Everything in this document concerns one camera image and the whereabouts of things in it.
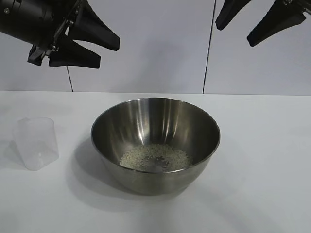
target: white table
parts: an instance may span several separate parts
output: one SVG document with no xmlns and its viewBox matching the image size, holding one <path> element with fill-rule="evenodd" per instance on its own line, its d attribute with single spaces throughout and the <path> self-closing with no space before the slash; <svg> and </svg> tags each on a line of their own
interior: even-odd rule
<svg viewBox="0 0 311 233">
<path fill-rule="evenodd" d="M 222 139 L 184 192 L 124 192 L 90 142 L 105 109 L 140 97 L 193 103 L 218 122 Z M 311 232 L 311 97 L 0 92 L 1 233 Z M 11 128 L 24 117 L 55 122 L 60 158 L 24 168 Z"/>
</svg>

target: metal bowl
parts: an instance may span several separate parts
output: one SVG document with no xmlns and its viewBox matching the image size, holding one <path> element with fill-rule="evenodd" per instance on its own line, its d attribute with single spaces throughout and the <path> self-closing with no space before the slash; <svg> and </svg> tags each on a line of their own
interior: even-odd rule
<svg viewBox="0 0 311 233">
<path fill-rule="evenodd" d="M 145 98 L 120 103 L 95 121 L 92 142 L 110 173 L 125 187 L 159 195 L 186 188 L 204 170 L 220 142 L 214 119 L 202 109 L 173 99 Z M 167 144 L 193 158 L 192 165 L 169 172 L 145 172 L 120 165 L 135 146 Z"/>
</svg>

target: clear plastic cup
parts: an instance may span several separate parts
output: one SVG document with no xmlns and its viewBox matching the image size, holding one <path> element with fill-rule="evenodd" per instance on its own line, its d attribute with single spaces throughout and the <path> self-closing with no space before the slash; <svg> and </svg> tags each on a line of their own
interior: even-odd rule
<svg viewBox="0 0 311 233">
<path fill-rule="evenodd" d="M 25 166 L 38 171 L 59 158 L 53 120 L 24 118 L 13 129 L 13 138 Z"/>
</svg>

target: robotic arm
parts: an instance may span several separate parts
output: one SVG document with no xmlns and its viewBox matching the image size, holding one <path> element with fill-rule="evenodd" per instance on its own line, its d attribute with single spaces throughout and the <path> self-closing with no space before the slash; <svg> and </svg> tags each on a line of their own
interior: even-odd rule
<svg viewBox="0 0 311 233">
<path fill-rule="evenodd" d="M 217 28 L 224 29 L 250 1 L 225 0 L 216 19 Z M 275 0 L 266 16 L 248 35 L 249 44 L 253 47 L 286 28 L 301 24 L 306 19 L 304 12 L 311 14 L 311 0 Z"/>
<path fill-rule="evenodd" d="M 225 0 L 216 19 L 223 30 L 251 0 Z M 286 28 L 302 23 L 311 14 L 311 0 L 275 0 L 247 37 L 253 47 Z M 118 50 L 120 38 L 94 13 L 87 0 L 0 0 L 0 32 L 32 44 L 28 62 L 40 66 L 99 68 L 101 58 L 74 40 Z"/>
<path fill-rule="evenodd" d="M 0 32 L 32 44 L 28 62 L 99 68 L 101 57 L 73 40 L 118 50 L 120 38 L 87 0 L 0 0 Z"/>
</svg>

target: rice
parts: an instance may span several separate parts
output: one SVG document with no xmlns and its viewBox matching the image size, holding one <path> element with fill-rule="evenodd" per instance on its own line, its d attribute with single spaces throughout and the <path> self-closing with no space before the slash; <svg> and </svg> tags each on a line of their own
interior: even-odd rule
<svg viewBox="0 0 311 233">
<path fill-rule="evenodd" d="M 134 147 L 125 152 L 120 165 L 139 171 L 168 172 L 187 168 L 192 158 L 169 145 L 150 144 Z"/>
</svg>

